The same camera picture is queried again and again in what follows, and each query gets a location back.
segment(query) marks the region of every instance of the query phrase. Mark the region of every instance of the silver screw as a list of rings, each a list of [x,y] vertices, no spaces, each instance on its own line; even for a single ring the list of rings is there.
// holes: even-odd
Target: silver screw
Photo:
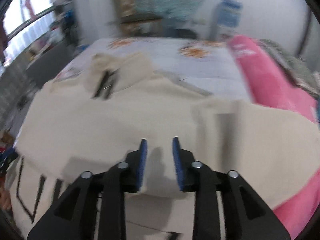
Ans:
[[[191,163],[191,166],[194,167],[194,168],[201,168],[202,167],[202,163],[201,162],[193,162]]]
[[[92,176],[92,172],[91,171],[84,171],[81,174],[81,178],[83,178],[83,179],[89,179],[89,178],[91,178],[91,176]]]
[[[118,164],[119,169],[126,169],[128,166],[129,166],[129,164],[126,162],[121,162]]]
[[[232,178],[237,178],[239,177],[239,173],[237,171],[229,171],[228,175]]]

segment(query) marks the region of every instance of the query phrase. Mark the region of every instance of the folded fabric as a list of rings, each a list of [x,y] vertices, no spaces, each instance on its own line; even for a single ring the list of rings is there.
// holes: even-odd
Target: folded fabric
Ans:
[[[116,61],[121,62],[119,80],[124,76],[125,82],[108,100],[92,99],[92,91],[84,85],[90,72],[72,80],[49,82],[36,94],[16,149],[40,177],[25,182],[26,188],[38,192],[39,181],[46,178],[39,207],[50,205],[56,179],[70,183],[85,170],[104,172],[123,160],[128,151],[136,150],[142,138],[148,141],[142,191],[154,196],[151,203],[161,207],[159,214],[164,212],[162,197],[172,202],[172,209],[164,214],[163,219],[168,220],[165,225],[157,223],[160,215],[154,216],[154,208],[142,218],[132,212],[127,217],[140,225],[183,233],[183,239],[191,238],[194,198],[187,201],[188,195],[179,191],[176,182],[171,146],[175,136],[184,149],[213,170],[238,170],[271,208],[299,192],[319,168],[318,128],[303,116],[205,97],[152,71],[146,75],[143,69],[152,66],[143,54]],[[130,79],[130,75],[121,74],[121,68],[136,75]],[[17,188],[10,189],[13,198]],[[25,190],[21,194],[32,208],[34,197],[29,200]],[[139,197],[136,200],[138,203],[132,201],[128,207],[141,205]],[[41,212],[26,226],[26,217],[20,218],[20,202],[13,203],[17,225],[26,234]],[[181,215],[186,212],[187,218]],[[138,223],[136,216],[144,224]]]
[[[297,112],[316,122],[316,100],[292,85],[255,41],[238,35],[228,45],[248,80],[255,103]]]
[[[270,40],[257,41],[274,60],[285,71],[293,83],[308,92],[313,98],[319,98],[319,89],[307,65],[298,58],[290,55],[279,44]]]

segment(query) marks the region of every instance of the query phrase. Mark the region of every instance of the pink pillow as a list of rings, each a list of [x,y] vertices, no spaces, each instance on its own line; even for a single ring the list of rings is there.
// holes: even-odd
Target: pink pillow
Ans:
[[[316,100],[291,85],[273,59],[252,39],[238,35],[228,46],[247,78],[255,103],[297,112],[316,122]]]

